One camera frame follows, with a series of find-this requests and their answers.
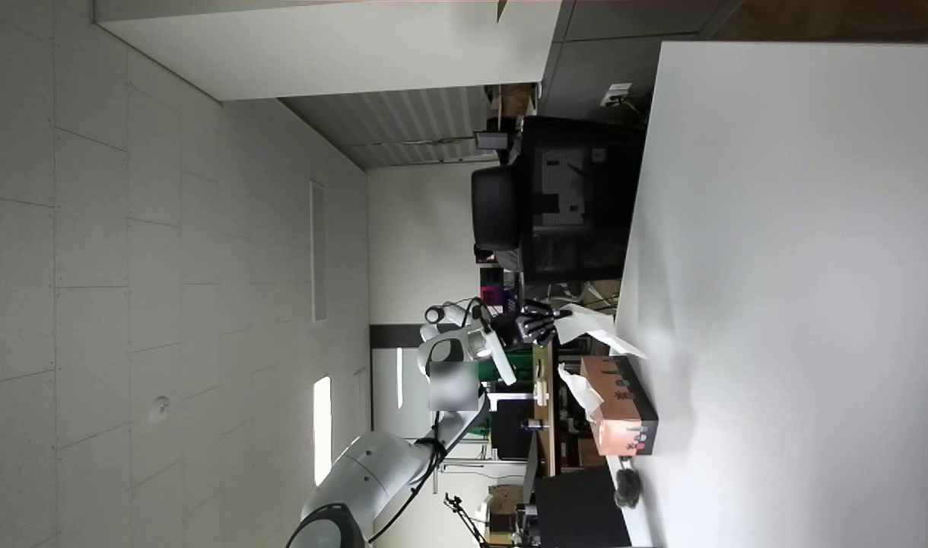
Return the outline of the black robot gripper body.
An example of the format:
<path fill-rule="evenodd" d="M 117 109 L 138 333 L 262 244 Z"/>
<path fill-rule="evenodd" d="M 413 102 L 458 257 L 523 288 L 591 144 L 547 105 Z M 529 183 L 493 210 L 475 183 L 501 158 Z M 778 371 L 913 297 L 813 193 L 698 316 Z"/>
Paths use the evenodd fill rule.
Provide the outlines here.
<path fill-rule="evenodd" d="M 525 301 L 497 321 L 497 333 L 504 343 L 542 343 L 554 336 L 554 309 Z"/>

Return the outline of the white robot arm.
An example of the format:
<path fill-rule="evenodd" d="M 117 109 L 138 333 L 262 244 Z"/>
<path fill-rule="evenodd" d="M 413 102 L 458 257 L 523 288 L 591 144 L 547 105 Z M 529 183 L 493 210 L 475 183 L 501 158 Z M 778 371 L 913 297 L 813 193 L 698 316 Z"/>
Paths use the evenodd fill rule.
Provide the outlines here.
<path fill-rule="evenodd" d="M 427 375 L 434 417 L 416 438 L 365 432 L 330 464 L 316 494 L 302 504 L 297 524 L 284 548 L 369 548 L 380 539 L 433 471 L 490 410 L 490 396 L 475 366 L 486 359 L 500 381 L 515 386 L 518 375 L 504 353 L 504 328 L 515 326 L 529 343 L 554 333 L 560 311 L 520 304 L 493 314 L 486 301 L 445 301 L 423 311 L 416 370 Z"/>

